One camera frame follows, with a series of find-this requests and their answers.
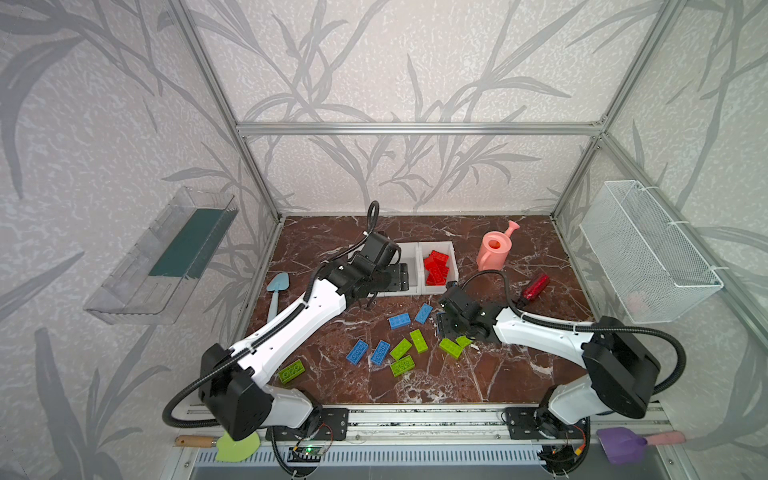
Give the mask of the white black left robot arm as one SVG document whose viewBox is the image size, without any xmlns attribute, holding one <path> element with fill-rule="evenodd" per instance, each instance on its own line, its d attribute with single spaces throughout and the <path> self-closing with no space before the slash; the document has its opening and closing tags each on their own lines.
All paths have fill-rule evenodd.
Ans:
<svg viewBox="0 0 768 480">
<path fill-rule="evenodd" d="M 163 423 L 179 429 L 220 426 L 235 441 L 262 428 L 293 429 L 304 437 L 315 434 L 322 422 L 321 404 L 299 389 L 276 387 L 270 381 L 322 326 L 390 287 L 401 249 L 378 230 L 379 212 L 379 202 L 372 201 L 362 238 L 324 259 L 305 292 L 272 321 L 228 348 L 208 348 L 199 378 L 168 401 Z"/>
</svg>

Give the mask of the red lego brick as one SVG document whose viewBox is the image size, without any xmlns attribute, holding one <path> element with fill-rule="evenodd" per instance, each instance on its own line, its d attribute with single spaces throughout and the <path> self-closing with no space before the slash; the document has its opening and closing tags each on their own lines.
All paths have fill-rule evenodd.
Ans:
<svg viewBox="0 0 768 480">
<path fill-rule="evenodd" d="M 435 273 L 435 272 L 429 272 L 426 279 L 426 285 L 427 286 L 442 286 L 444 287 L 446 284 L 446 277 Z"/>
<path fill-rule="evenodd" d="M 429 256 L 424 259 L 424 268 L 427 273 L 435 272 L 447 277 L 449 268 L 447 265 L 436 264 Z"/>
<path fill-rule="evenodd" d="M 429 257 L 436 263 L 440 265 L 447 265 L 448 260 L 450 259 L 448 254 L 432 250 Z"/>
</svg>

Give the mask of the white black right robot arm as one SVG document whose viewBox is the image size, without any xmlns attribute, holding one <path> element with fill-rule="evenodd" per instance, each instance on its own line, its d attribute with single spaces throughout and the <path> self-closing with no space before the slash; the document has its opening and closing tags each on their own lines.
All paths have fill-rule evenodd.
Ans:
<svg viewBox="0 0 768 480">
<path fill-rule="evenodd" d="M 469 294 L 471 282 L 447 284 L 439 300 L 441 335 L 533 348 L 585 371 L 550 387 L 534 410 L 533 423 L 545 438 L 606 412 L 641 419 L 652 397 L 672 387 L 686 369 L 683 344 L 667 332 L 626 326 L 610 316 L 595 323 L 547 317 L 519 308 L 510 296 L 483 305 Z"/>
</svg>

